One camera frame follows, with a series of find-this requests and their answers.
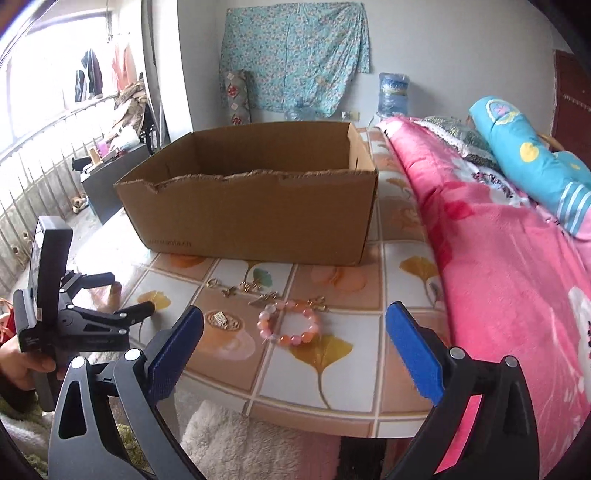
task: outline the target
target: tiled tabletop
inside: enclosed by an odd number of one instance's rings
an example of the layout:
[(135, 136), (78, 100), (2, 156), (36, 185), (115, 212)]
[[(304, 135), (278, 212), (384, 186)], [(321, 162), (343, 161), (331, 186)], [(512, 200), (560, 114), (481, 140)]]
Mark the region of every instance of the tiled tabletop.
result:
[[(398, 160), (380, 131), (362, 132), (380, 169), (365, 255), (357, 267), (326, 267), (157, 254), (137, 237), (122, 210), (74, 260), (86, 274), (111, 271), (122, 284), (82, 291), (74, 303), (115, 310), (152, 300), (156, 313), (130, 330), (133, 343), (146, 345), (170, 327), (189, 304), (199, 307), (204, 333), (185, 375), (202, 397), (246, 415), (314, 432), (356, 437), (410, 437), (431, 404), (420, 397), (384, 328), (387, 305), (401, 300), (419, 324), (449, 344), (447, 315), (433, 253), (416, 201)], [(264, 343), (257, 329), (257, 294), (226, 297), (207, 286), (258, 279), (262, 293), (281, 298), (326, 299), (320, 312), (322, 335), (285, 349)], [(223, 330), (207, 319), (217, 312), (239, 327)], [(300, 315), (279, 318), (275, 331), (299, 334)]]

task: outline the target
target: curtain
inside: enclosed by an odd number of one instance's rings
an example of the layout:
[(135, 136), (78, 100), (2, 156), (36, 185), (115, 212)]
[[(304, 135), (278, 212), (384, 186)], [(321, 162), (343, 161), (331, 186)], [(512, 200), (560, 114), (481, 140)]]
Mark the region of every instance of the curtain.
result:
[(363, 4), (294, 3), (226, 15), (220, 87), (227, 72), (246, 70), (253, 108), (282, 112), (303, 98), (331, 116), (355, 73), (369, 69)]

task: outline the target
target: water bottle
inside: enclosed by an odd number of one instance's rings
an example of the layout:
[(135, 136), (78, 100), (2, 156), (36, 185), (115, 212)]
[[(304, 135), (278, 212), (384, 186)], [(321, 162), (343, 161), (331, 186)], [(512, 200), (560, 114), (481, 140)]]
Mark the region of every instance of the water bottle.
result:
[(285, 121), (287, 122), (311, 122), (316, 120), (316, 111), (304, 103), (304, 99), (299, 97), (295, 106), (285, 111)]
[(379, 74), (378, 115), (386, 118), (408, 115), (408, 76), (402, 73)]

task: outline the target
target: cardboard box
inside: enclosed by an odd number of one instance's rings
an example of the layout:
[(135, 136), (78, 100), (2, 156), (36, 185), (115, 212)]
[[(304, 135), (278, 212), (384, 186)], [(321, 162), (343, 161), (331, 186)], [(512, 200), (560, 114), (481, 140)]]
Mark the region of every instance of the cardboard box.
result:
[(353, 125), (278, 122), (185, 135), (115, 189), (158, 252), (355, 265), (377, 184)]

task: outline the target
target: bed sheet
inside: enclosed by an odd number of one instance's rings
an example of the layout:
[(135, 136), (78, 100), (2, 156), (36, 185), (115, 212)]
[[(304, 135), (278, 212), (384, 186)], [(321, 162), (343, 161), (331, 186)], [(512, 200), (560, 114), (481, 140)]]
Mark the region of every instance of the bed sheet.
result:
[[(571, 240), (498, 172), (462, 160), (412, 120), (379, 127), (404, 166), (441, 272), (452, 342), (476, 359), (515, 355), (530, 389), (540, 475), (589, 414), (591, 280)], [(457, 461), (470, 402), (440, 469)]]

